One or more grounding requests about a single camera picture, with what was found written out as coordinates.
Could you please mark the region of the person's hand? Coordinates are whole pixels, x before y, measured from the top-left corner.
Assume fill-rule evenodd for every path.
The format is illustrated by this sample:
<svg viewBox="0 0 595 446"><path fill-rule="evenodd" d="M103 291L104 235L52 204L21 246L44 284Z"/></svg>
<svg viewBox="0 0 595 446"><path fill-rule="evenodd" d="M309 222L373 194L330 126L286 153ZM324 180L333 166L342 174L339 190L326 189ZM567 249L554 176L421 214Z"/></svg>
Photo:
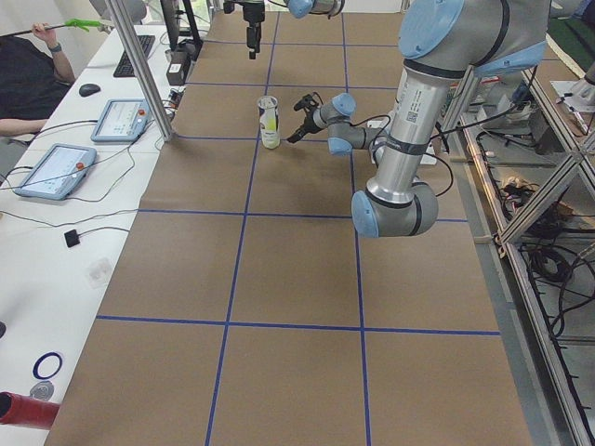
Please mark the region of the person's hand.
<svg viewBox="0 0 595 446"><path fill-rule="evenodd" d="M56 32L48 28L47 23L37 22L32 25L31 31L35 37L46 43L48 49L58 46Z"/></svg>

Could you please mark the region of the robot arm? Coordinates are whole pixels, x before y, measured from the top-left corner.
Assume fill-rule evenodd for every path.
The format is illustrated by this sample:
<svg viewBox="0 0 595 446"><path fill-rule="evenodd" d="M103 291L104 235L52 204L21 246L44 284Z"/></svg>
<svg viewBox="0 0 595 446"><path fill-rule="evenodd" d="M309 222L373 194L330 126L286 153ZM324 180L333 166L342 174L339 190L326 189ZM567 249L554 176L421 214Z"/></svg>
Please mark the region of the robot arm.
<svg viewBox="0 0 595 446"><path fill-rule="evenodd" d="M486 77L536 66L549 14L548 1L415 1L400 28L403 81L386 130L353 125L356 102L347 93L322 106L310 98L295 105L306 117L289 142L325 129L331 153L364 149L377 159L376 174L351 200L360 236L414 236L433 225L437 197L417 169L451 84L468 67Z"/></svg>
<svg viewBox="0 0 595 446"><path fill-rule="evenodd" d="M260 52L260 41L262 35L262 23L266 19L265 5L263 1L241 1L243 19L247 23L246 46L248 57L256 59ZM338 15L344 5L339 0L288 0L283 5L296 19L302 19L307 15L323 15L332 18Z"/></svg>

